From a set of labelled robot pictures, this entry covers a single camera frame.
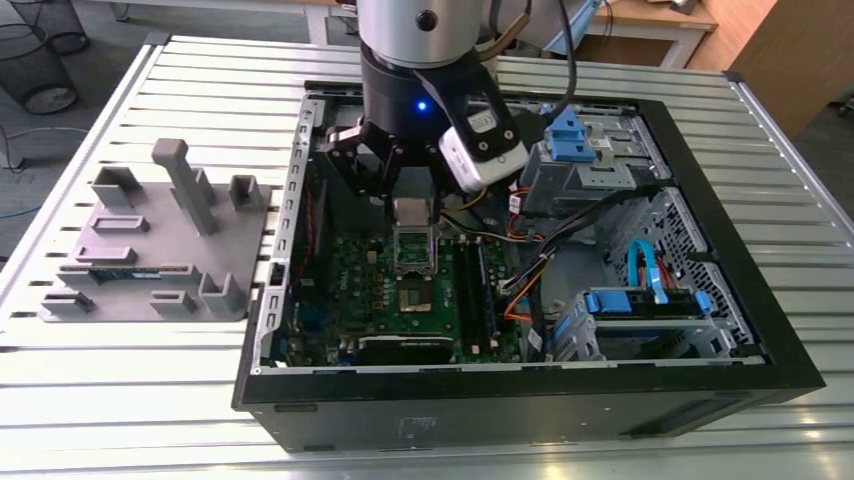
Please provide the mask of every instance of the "gray fixture peg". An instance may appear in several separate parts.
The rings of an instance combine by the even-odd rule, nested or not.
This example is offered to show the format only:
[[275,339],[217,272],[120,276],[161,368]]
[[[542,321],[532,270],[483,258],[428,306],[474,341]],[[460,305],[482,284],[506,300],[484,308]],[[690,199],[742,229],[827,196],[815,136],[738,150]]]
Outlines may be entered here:
[[216,219],[211,214],[204,192],[196,183],[189,165],[187,164],[187,142],[175,138],[161,138],[155,144],[151,158],[165,168],[175,186],[175,196],[200,235],[211,235],[216,231]]

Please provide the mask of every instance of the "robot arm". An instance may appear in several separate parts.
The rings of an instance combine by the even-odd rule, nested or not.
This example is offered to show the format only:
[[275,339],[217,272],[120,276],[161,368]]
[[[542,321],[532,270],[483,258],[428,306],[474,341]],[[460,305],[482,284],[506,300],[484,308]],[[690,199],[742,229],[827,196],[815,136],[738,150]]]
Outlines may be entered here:
[[[476,192],[524,166],[524,145],[546,123],[531,112],[511,115],[480,64],[483,12],[483,0],[358,1],[364,116],[331,132],[327,153],[359,195],[388,199],[407,167],[428,167],[448,194]],[[359,144],[380,160],[375,173],[354,166]]]

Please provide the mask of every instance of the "power supply cable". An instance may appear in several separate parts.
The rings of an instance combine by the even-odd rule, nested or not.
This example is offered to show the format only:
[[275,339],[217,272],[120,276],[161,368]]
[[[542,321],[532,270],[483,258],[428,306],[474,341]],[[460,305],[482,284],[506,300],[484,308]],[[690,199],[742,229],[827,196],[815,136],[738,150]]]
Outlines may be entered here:
[[486,193],[487,193],[487,190],[484,188],[483,190],[480,190],[480,193],[478,193],[478,196],[475,197],[474,200],[471,200],[470,202],[464,203],[459,207],[451,207],[451,208],[442,209],[442,213],[462,212],[463,210],[467,210],[468,208],[475,206],[478,204],[478,202],[480,202],[480,200],[483,200],[483,198],[486,197]]
[[459,220],[456,220],[454,217],[451,217],[451,215],[448,215],[447,213],[440,213],[442,218],[444,219],[446,222],[448,222],[448,224],[460,232],[463,233],[468,233],[470,235],[483,235],[484,237],[491,237],[491,238],[496,238],[504,242],[510,242],[510,243],[528,243],[527,240],[520,240],[518,238],[510,238],[506,237],[503,235],[499,235],[496,233],[492,232],[484,232],[482,230],[475,230],[474,228],[468,228],[466,225],[463,225]]

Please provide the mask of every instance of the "wooden desk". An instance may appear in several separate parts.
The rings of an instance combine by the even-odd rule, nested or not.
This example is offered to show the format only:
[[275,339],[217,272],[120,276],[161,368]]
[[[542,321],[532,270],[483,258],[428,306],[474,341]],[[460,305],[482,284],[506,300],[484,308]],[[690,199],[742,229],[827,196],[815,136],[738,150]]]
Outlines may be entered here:
[[646,0],[619,0],[612,8],[611,39],[602,46],[608,23],[603,7],[579,45],[582,60],[683,68],[706,32],[718,28],[718,22],[702,4],[691,15],[674,12],[666,3],[648,3]]
[[308,23],[308,43],[328,45],[327,20],[332,15],[352,16],[337,6],[335,0],[92,0],[109,3],[117,21],[128,20],[128,5],[164,5],[172,7],[219,8],[256,12],[296,13],[305,16]]

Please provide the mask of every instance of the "metal table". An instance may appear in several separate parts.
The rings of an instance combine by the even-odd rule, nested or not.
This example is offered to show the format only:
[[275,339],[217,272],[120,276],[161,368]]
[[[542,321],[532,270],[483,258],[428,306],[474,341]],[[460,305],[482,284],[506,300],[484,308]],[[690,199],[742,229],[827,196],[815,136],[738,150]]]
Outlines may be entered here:
[[[506,88],[559,92],[566,65],[504,58],[499,75]],[[87,181],[100,165],[165,180],[151,146],[184,138],[211,182],[252,173],[280,196],[303,81],[358,76],[351,48],[189,37],[143,47],[0,274],[0,476],[850,478],[854,228],[750,91],[718,73],[586,64],[579,93],[670,106],[829,384],[790,404],[675,439],[288,456],[231,409],[244,322],[35,317],[96,201]],[[265,271],[259,261],[259,280]]]

